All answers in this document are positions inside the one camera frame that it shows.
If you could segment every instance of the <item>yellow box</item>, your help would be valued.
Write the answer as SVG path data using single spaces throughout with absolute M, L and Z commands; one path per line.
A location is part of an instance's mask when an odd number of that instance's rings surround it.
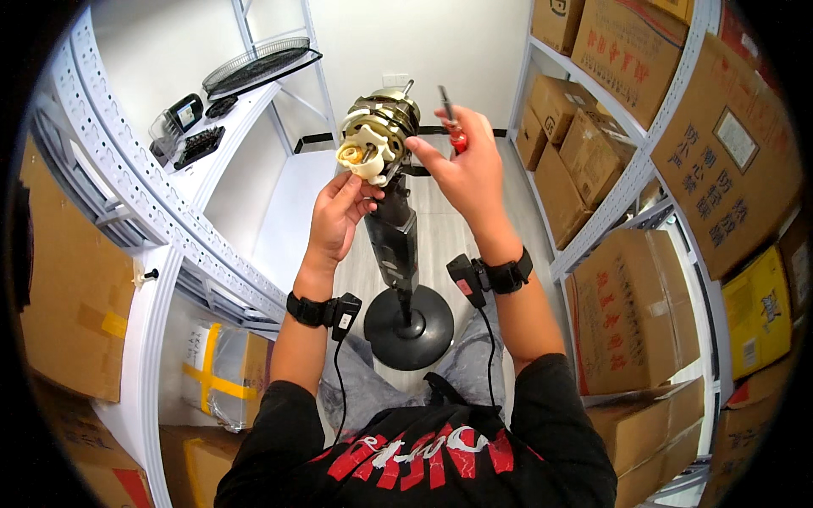
M 723 299 L 733 379 L 758 371 L 790 351 L 790 295 L 775 246 L 723 286 Z
M 694 0 L 649 0 L 649 3 L 664 9 L 669 14 L 686 24 L 692 24 L 694 13 Z

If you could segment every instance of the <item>screwdriver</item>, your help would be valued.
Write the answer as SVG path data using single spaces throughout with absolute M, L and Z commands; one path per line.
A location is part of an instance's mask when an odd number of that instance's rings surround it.
M 452 111 L 452 102 L 449 100 L 449 96 L 446 94 L 446 87 L 443 85 L 438 85 L 438 88 L 441 90 L 441 103 L 443 107 L 446 109 L 446 130 L 449 131 L 449 143 L 454 147 L 454 153 L 460 155 L 461 153 L 466 151 L 466 144 L 467 139 L 466 135 L 463 134 L 463 130 L 460 128 L 460 124 L 454 118 L 454 112 Z

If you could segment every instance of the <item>person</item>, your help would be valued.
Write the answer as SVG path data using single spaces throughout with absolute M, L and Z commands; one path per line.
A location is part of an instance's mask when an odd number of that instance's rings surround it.
M 502 160 L 488 120 L 455 106 L 468 136 L 446 159 L 417 137 L 406 146 L 465 218 L 484 262 L 518 261 L 520 237 L 502 203 Z M 443 111 L 435 111 L 443 117 Z M 378 188 L 337 176 L 316 198 L 307 252 L 293 284 L 296 297 L 323 302 L 361 218 L 376 209 Z M 290 314 L 271 358 L 271 379 L 254 426 L 215 506 L 613 506 L 617 479 L 576 391 L 559 327 L 532 272 L 528 283 L 485 308 L 497 351 L 496 398 L 505 399 L 502 347 L 516 373 L 511 430 L 491 405 L 485 322 L 473 313 L 462 339 L 440 361 L 426 394 L 400 393 L 372 370 L 366 341 L 348 336 L 339 367 L 346 379 L 346 431 L 327 449 L 316 407 L 341 420 L 341 390 L 324 326 Z

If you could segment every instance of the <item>black t-shirt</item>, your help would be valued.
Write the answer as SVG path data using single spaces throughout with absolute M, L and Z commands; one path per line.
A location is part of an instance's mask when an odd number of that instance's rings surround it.
M 510 432 L 490 407 L 403 407 L 323 449 L 313 396 L 276 381 L 215 506 L 612 507 L 615 473 L 565 357 L 523 369 L 514 399 Z

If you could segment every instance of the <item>black fan grille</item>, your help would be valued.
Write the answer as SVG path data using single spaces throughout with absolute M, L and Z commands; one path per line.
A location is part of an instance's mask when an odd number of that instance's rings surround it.
M 308 37 L 268 42 L 218 67 L 203 80 L 210 97 L 232 93 L 272 76 L 296 63 L 310 51 Z

